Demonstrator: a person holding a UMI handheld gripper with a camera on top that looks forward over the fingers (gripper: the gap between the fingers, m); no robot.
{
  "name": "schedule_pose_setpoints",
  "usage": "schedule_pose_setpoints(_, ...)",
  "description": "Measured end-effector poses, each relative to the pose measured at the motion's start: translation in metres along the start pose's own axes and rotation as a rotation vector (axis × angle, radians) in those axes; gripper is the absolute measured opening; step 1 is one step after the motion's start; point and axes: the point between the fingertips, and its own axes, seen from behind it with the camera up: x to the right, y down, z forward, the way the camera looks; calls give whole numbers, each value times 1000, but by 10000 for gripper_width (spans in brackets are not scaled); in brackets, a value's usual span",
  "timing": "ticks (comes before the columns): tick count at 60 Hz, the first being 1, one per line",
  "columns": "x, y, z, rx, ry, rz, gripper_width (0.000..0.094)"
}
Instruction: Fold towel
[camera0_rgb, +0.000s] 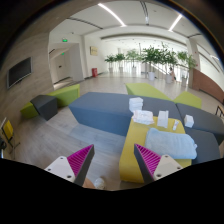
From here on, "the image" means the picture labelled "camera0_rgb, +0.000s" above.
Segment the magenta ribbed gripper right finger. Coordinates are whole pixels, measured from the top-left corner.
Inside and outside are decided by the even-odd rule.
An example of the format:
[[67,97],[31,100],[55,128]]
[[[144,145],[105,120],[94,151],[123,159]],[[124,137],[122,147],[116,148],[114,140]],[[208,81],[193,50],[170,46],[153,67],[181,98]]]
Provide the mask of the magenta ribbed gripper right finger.
[[182,169],[169,155],[162,155],[139,144],[134,145],[134,155],[145,183],[152,183]]

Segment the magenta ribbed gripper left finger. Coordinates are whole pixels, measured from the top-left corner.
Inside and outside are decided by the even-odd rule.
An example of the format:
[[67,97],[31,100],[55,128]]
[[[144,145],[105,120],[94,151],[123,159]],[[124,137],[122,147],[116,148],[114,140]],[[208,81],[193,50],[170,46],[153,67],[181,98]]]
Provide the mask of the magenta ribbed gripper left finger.
[[45,170],[82,186],[94,154],[94,145],[91,144],[68,157],[59,156]]

